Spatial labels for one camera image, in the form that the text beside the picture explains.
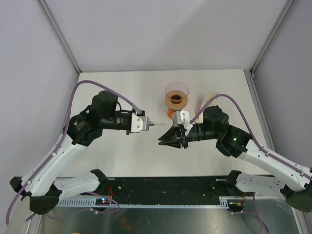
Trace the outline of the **cream coffee filter holder stack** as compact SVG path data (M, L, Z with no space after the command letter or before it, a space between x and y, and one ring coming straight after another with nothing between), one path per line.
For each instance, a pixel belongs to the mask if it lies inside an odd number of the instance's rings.
M200 106L200 110L205 106L205 104L212 99L214 96L218 95L217 91L210 91L204 98L204 100L202 101L202 104ZM216 99L214 99L209 105L210 106L215 106L216 103ZM203 123L203 112L199 115L199 117L197 118L198 122L197 123Z

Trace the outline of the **clear pink plastic dripper cone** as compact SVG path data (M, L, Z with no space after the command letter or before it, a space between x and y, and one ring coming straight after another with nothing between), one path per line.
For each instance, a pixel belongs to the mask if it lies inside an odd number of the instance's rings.
M173 103L178 103L178 100L188 98L188 94L188 86L180 81L171 82L165 87L165 97L169 97Z

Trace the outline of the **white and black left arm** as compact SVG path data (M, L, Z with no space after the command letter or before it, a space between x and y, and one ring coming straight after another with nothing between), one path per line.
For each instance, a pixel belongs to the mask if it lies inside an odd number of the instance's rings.
M152 126L144 113L126 111L120 106L117 95L101 91L82 112L70 118L69 125L43 161L28 175L15 176L10 185L23 198L30 198L30 211L44 215L56 205L72 196L94 192L108 194L108 178L99 169L70 179L58 179L60 172L95 139L103 130L122 130L127 135L148 131Z

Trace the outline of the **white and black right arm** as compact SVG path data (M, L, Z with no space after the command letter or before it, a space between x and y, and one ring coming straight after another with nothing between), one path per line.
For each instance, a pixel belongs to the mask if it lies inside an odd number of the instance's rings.
M294 163L256 142L251 134L229 124L229 116L218 106L204 110L203 122L190 124L187 111L173 115L172 127L162 135L159 145L188 148L190 142L216 140L216 148L225 156L247 161L271 176L231 171L225 180L229 195L258 193L286 201L291 207L312 211L312 170Z

